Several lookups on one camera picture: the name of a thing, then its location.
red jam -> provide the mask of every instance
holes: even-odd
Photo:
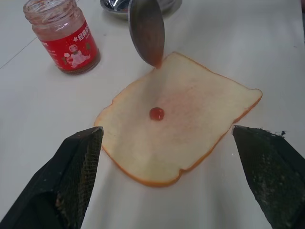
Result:
[[[155,107],[150,110],[149,117],[154,121],[161,121],[164,118],[164,110],[159,107]]]

spoon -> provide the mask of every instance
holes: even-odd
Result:
[[[148,64],[160,67],[165,30],[158,1],[131,0],[128,7],[128,24],[138,54]]]

metal bowl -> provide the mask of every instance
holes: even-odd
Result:
[[[113,16],[127,19],[130,0],[100,0],[101,6]],[[165,12],[174,5],[176,0],[158,0],[161,11]]]

jar label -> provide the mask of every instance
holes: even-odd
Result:
[[[98,54],[87,22],[68,37],[41,43],[56,65],[63,70],[79,69],[90,63]]]

glass jar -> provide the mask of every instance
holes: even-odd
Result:
[[[29,0],[23,12],[61,71],[80,74],[99,63],[99,49],[75,0]]]

